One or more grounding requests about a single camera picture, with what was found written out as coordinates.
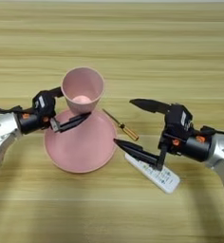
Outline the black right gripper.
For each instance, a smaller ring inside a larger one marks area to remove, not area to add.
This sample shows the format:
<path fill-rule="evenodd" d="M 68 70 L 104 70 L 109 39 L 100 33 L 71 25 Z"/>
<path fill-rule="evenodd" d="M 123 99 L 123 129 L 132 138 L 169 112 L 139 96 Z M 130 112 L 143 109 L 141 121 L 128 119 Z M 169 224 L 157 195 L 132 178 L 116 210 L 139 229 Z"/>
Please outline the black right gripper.
<path fill-rule="evenodd" d="M 171 109 L 170 104 L 155 100 L 133 99 L 130 103 L 152 113 L 166 114 Z M 199 135 L 194 128 L 185 130 L 173 126 L 164 127 L 159 139 L 158 156 L 144 151 L 141 146 L 127 140 L 114 139 L 114 142 L 134 159 L 146 162 L 161 171 L 167 153 L 185 156 L 199 162 L 205 161 L 210 154 L 212 139 Z"/>

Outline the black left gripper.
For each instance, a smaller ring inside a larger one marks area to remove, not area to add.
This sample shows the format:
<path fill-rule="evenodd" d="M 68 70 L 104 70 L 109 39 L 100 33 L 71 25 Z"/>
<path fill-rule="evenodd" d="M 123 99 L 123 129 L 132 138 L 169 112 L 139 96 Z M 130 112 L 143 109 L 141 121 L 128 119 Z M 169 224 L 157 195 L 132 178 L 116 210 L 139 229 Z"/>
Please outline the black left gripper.
<path fill-rule="evenodd" d="M 61 98 L 64 96 L 61 87 L 56 87 L 49 90 L 50 94 L 54 98 Z M 83 113 L 81 115 L 77 115 L 73 118 L 70 118 L 65 123 L 60 123 L 55 118 L 56 115 L 55 111 L 50 112 L 39 112 L 34 111 L 33 113 L 30 112 L 16 112 L 17 121 L 21 130 L 21 133 L 27 135 L 37 130 L 44 130 L 49 127 L 57 133 L 63 133 L 67 130 L 70 130 L 74 127 L 77 127 L 82 122 L 84 122 L 91 113 Z"/>

